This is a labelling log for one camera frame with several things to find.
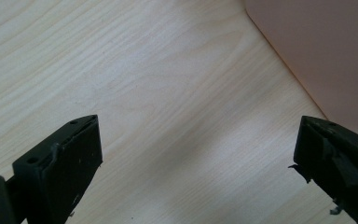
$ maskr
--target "wooden table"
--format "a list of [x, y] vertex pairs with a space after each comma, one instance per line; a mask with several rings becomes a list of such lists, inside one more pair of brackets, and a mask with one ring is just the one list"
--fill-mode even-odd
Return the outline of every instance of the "wooden table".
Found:
[[98, 170], [67, 223], [353, 223], [294, 170], [323, 114], [227, 1], [0, 1], [0, 175], [98, 114]]

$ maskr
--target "light wood grain surface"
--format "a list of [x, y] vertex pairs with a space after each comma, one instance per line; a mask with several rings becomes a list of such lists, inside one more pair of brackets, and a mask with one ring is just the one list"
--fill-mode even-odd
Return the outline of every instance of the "light wood grain surface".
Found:
[[353, 223], [294, 170], [323, 118], [242, 0], [0, 1], [0, 175], [98, 114], [103, 165], [67, 223]]

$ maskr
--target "wood grain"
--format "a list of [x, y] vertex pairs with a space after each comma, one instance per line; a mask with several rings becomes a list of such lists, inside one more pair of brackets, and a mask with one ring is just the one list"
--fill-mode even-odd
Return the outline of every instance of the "wood grain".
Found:
[[323, 115], [241, 0], [0, 1], [0, 175], [88, 114], [104, 163], [67, 223], [352, 223], [287, 169]]

